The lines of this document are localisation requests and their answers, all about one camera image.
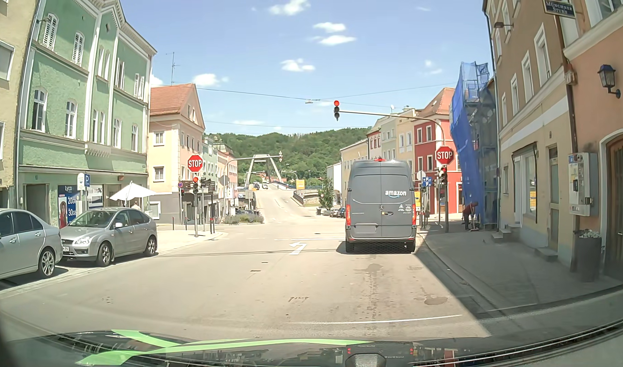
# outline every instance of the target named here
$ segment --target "white umbrella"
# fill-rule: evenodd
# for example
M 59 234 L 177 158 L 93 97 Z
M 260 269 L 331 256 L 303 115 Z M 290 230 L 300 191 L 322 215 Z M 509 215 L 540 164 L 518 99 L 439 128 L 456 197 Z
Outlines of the white umbrella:
M 153 190 L 146 189 L 143 186 L 139 186 L 136 183 L 130 182 L 130 184 L 119 190 L 116 194 L 110 196 L 110 200 L 133 200 L 136 197 L 147 197 L 157 194 Z

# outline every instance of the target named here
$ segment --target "gray van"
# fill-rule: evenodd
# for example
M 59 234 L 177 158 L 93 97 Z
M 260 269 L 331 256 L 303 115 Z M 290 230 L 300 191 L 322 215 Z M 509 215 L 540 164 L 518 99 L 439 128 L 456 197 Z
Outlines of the gray van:
M 356 161 L 348 179 L 345 251 L 361 243 L 416 249 L 415 196 L 406 162 Z

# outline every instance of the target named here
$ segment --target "silver sedan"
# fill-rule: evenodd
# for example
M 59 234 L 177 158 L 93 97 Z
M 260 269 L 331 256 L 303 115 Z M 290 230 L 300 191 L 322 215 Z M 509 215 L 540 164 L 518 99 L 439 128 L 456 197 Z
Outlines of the silver sedan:
M 128 208 L 96 208 L 60 229 L 64 259 L 108 266 L 116 257 L 157 252 L 157 225 L 145 213 Z
M 37 272 L 48 278 L 62 259 L 59 229 L 25 210 L 0 208 L 0 279 Z

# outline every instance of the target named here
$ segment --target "stop sign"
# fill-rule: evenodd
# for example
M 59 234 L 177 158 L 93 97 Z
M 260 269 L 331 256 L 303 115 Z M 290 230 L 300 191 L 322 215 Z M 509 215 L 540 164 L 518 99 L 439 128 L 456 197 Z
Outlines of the stop sign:
M 187 167 L 189 167 L 189 170 L 192 172 L 200 171 L 202 168 L 201 156 L 198 154 L 190 156 L 189 160 L 187 161 Z
M 454 150 L 448 146 L 441 146 L 436 149 L 436 160 L 443 165 L 450 164 L 454 159 Z

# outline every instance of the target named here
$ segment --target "sidewalk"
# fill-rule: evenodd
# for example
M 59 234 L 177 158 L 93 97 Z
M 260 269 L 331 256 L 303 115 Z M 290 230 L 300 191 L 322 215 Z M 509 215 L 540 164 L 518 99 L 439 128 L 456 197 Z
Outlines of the sidewalk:
M 493 310 L 556 305 L 623 284 L 607 276 L 583 283 L 561 263 L 537 257 L 533 248 L 517 242 L 495 243 L 488 231 L 456 232 L 463 226 L 455 224 L 454 233 L 441 233 L 442 229 L 432 226 L 421 236 L 449 270 L 485 297 Z

